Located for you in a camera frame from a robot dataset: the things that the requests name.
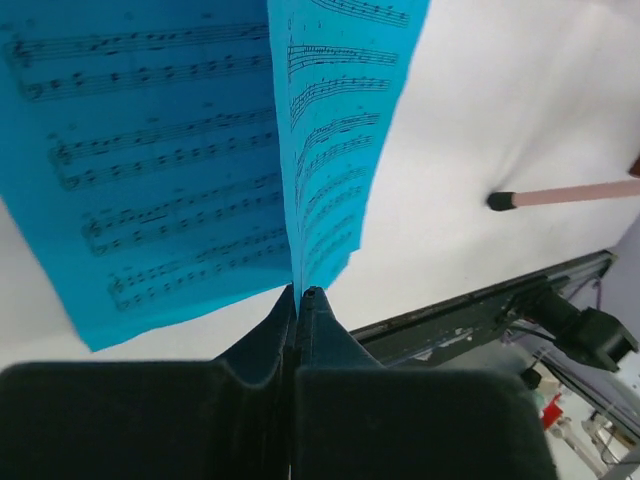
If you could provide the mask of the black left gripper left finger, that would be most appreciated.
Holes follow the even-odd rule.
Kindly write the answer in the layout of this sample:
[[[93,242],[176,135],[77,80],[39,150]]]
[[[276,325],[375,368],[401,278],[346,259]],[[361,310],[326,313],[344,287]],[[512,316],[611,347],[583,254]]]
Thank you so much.
[[[1,374],[5,479],[284,479],[286,288],[207,361],[34,362]]]

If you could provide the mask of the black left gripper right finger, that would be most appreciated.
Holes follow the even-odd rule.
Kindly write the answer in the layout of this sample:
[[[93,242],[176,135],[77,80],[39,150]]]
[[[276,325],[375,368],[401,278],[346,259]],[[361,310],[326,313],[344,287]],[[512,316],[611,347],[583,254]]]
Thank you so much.
[[[324,291],[300,302],[296,479],[553,479],[523,382],[487,370],[387,368],[336,320]]]

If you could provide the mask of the pink music stand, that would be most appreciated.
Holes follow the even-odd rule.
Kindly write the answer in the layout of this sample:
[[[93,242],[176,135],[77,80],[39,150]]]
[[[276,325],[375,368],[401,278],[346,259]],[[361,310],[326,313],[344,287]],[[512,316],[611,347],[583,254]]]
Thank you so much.
[[[486,199],[487,206],[496,212],[517,208],[636,197],[639,181],[625,180],[611,183],[590,184],[529,192],[492,192]]]

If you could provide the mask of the blue sheet music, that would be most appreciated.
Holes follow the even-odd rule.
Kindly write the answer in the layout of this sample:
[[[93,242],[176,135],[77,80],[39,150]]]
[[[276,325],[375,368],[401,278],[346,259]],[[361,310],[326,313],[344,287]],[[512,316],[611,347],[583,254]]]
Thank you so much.
[[[292,283],[328,287],[358,249],[426,1],[267,4]]]
[[[286,284],[263,1],[5,1],[1,196],[92,350]]]

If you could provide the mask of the brown wooden metronome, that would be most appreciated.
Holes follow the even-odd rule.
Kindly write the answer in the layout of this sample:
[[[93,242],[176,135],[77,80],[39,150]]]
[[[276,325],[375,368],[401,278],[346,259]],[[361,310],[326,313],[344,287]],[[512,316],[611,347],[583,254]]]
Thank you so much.
[[[636,159],[628,171],[629,175],[634,178],[640,178],[640,157]]]

